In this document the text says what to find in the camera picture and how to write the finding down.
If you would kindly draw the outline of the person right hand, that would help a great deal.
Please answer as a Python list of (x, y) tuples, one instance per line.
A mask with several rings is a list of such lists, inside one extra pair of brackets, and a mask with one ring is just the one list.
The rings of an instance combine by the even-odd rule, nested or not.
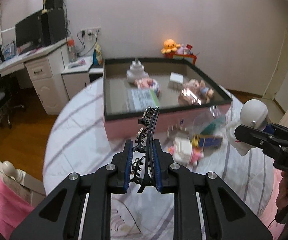
[(280, 211), (288, 205), (288, 173), (281, 172), (282, 179), (279, 183), (279, 194), (276, 198), (277, 210)]

